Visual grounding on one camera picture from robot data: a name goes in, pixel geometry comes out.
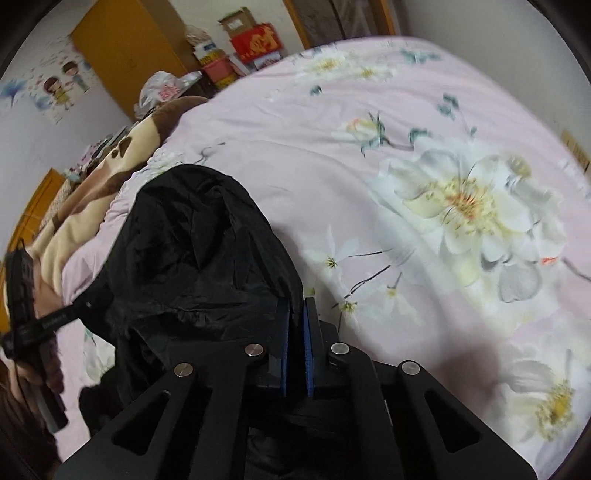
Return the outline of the person's left hand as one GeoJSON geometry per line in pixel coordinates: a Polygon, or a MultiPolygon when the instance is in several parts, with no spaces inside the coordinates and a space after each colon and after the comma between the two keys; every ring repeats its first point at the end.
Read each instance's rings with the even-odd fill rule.
{"type": "MultiPolygon", "coordinates": [[[[36,316],[41,318],[62,307],[60,297],[40,277],[34,280],[34,309],[36,316]]],[[[27,362],[14,361],[1,353],[1,359],[8,369],[6,385],[12,396],[24,404],[34,398],[31,392],[33,386],[45,384],[52,392],[61,394],[64,389],[63,372],[58,352],[55,333],[43,334],[42,346],[46,349],[43,365],[45,368],[45,379],[38,374],[38,371],[27,362]]]]}

